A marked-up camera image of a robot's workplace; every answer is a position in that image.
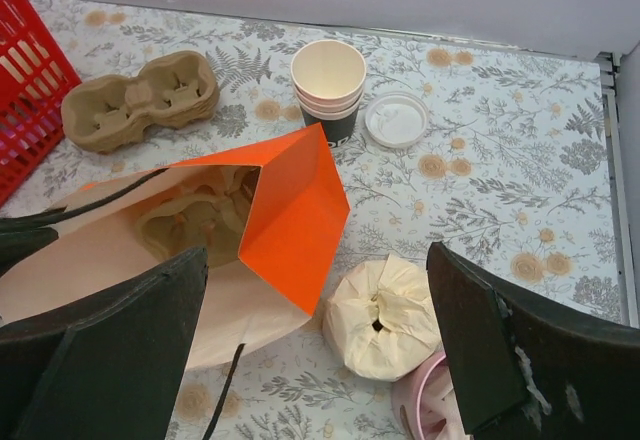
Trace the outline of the pink cup holder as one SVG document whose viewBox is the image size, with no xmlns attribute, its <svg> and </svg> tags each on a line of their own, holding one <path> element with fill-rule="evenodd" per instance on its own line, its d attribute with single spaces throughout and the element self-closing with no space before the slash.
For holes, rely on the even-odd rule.
<svg viewBox="0 0 640 440">
<path fill-rule="evenodd" d="M 394 382 L 391 404 L 408 439 L 472 439 L 462 424 L 444 351 L 434 353 Z"/>
</svg>

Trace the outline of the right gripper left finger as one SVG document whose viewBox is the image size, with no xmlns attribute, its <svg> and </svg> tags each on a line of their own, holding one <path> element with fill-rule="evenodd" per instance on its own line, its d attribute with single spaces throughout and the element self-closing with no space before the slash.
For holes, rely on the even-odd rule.
<svg viewBox="0 0 640 440">
<path fill-rule="evenodd" d="M 190 248 L 1 328 L 4 439 L 162 439 L 208 276 Z"/>
</svg>

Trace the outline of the napkin filled paper tub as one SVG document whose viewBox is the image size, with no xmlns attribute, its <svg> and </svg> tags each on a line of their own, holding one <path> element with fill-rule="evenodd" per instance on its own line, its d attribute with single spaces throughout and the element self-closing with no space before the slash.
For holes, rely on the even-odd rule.
<svg viewBox="0 0 640 440">
<path fill-rule="evenodd" d="M 395 255 L 346 273 L 322 327 L 346 368 L 377 381 L 400 379 L 441 346 L 427 271 Z"/>
</svg>

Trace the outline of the stack of paper cups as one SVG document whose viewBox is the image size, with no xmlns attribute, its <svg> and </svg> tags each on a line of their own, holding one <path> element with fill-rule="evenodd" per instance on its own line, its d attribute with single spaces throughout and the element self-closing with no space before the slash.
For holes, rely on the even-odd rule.
<svg viewBox="0 0 640 440">
<path fill-rule="evenodd" d="M 294 54 L 290 74 L 305 125 L 321 126 L 331 148 L 344 145 L 364 94 L 364 56 L 344 42 L 318 40 Z"/>
</svg>

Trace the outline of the red plastic basket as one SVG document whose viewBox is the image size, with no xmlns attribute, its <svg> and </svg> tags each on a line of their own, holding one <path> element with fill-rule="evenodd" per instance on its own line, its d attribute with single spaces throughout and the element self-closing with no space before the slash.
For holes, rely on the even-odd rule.
<svg viewBox="0 0 640 440">
<path fill-rule="evenodd" d="M 29 0 L 1 0 L 1 202 L 62 140 L 80 78 Z"/>
</svg>

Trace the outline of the orange paper bag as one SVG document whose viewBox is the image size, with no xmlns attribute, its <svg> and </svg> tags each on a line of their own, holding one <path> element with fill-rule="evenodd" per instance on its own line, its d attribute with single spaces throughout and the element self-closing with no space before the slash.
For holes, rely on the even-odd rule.
<svg viewBox="0 0 640 440">
<path fill-rule="evenodd" d="M 2 437 L 163 438 L 187 370 L 313 315 L 348 214 L 314 125 L 3 219 Z"/>
</svg>

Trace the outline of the floral table mat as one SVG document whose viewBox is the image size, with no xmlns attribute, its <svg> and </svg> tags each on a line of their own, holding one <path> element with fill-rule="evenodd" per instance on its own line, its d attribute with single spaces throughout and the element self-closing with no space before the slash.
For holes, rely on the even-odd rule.
<svg viewBox="0 0 640 440">
<path fill-rule="evenodd" d="M 57 149 L 11 204 L 22 212 L 84 180 L 285 134 L 300 124 L 289 56 L 316 28 L 181 12 L 34 0 L 83 76 L 131 73 L 197 47 L 220 73 L 212 124 L 158 132 L 113 159 Z M 341 274 L 395 253 L 423 262 L 444 242 L 491 272 L 597 317 L 620 321 L 607 144 L 596 66 L 569 60 L 346 33 L 370 62 L 368 97 L 394 90 L 431 113 L 416 146 L 392 151 L 358 128 L 335 155 L 351 215 Z"/>
</svg>

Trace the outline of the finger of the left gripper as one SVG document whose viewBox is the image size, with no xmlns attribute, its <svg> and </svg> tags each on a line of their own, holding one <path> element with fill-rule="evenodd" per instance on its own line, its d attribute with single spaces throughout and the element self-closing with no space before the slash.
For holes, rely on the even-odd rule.
<svg viewBox="0 0 640 440">
<path fill-rule="evenodd" d="M 63 209 L 1 219 L 1 274 L 59 238 L 52 225 L 60 220 Z"/>
</svg>

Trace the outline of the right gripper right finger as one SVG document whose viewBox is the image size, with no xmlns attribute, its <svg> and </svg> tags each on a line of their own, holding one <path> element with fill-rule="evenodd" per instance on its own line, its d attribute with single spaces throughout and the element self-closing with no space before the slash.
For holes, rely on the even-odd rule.
<svg viewBox="0 0 640 440">
<path fill-rule="evenodd" d="M 638 438 L 637 329 L 503 280 L 440 242 L 426 270 L 468 435 Z"/>
</svg>

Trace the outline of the cardboard cup carrier stack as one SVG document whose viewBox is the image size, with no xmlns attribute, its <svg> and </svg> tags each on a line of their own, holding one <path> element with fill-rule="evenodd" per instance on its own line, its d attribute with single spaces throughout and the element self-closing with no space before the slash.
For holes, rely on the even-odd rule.
<svg viewBox="0 0 640 440">
<path fill-rule="evenodd" d="M 105 75 L 63 99 L 65 136 L 79 148 L 109 153 L 140 143 L 153 125 L 180 129 L 214 115 L 220 89 L 207 59 L 190 50 L 154 59 L 134 77 Z"/>
</svg>

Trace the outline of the single cardboard cup carrier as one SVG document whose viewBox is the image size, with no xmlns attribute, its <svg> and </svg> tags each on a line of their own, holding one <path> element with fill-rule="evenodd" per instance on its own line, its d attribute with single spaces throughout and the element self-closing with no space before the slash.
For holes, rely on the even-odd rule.
<svg viewBox="0 0 640 440">
<path fill-rule="evenodd" d="M 257 166 L 208 166 L 141 202 L 139 242 L 160 261 L 198 246 L 211 268 L 236 261 L 260 173 Z"/>
</svg>

